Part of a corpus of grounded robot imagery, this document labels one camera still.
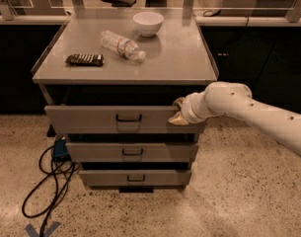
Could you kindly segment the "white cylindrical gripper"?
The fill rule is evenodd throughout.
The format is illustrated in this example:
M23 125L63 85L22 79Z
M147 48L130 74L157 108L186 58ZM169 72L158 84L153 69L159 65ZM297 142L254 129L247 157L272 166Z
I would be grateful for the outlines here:
M173 105L179 110L168 119L168 122L173 125L189 125L221 116L208 107L204 92L179 97L173 101Z

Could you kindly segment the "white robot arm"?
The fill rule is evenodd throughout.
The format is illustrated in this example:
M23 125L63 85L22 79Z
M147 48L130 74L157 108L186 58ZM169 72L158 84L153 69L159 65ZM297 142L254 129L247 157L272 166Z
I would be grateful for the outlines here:
M253 99L241 83L214 82L203 92L177 98L179 110L169 118L174 125L189 125L226 116L258 128L301 156L301 115Z

